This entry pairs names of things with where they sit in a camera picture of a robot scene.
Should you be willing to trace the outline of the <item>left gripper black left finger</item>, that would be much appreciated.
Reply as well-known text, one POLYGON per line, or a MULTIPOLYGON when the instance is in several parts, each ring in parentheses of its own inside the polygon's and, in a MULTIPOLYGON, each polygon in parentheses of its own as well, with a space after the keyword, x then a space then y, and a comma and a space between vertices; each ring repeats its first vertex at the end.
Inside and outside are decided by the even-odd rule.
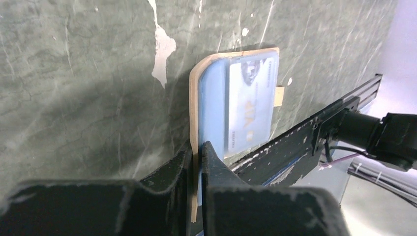
POLYGON ((31 180, 0 204, 3 236, 187 236, 189 142, 141 180, 31 180))

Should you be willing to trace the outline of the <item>grey striped credit card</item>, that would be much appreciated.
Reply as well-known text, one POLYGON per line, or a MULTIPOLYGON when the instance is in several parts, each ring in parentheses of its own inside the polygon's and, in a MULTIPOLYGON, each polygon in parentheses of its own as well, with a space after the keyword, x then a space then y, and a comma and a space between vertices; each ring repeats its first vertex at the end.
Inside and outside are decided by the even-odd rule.
POLYGON ((269 139, 276 79, 277 57, 240 59, 230 64, 227 155, 269 139))

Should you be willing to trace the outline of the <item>tan card holder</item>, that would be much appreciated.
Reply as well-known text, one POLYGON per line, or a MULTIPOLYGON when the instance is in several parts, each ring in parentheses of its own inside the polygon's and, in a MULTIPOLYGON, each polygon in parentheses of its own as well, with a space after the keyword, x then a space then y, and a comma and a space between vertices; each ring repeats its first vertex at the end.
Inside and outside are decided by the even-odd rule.
POLYGON ((270 139, 273 110, 284 87, 277 84, 277 47, 209 55, 189 74, 189 139, 194 187, 191 221, 202 204, 201 146, 211 142, 220 160, 270 139))

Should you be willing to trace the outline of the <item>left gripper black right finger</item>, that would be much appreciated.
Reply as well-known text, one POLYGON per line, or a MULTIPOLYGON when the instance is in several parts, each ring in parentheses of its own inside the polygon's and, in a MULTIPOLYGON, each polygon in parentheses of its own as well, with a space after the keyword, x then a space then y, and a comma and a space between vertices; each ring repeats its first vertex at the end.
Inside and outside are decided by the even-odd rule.
POLYGON ((347 236, 336 199, 322 188, 249 185, 205 142, 202 214, 206 236, 347 236))

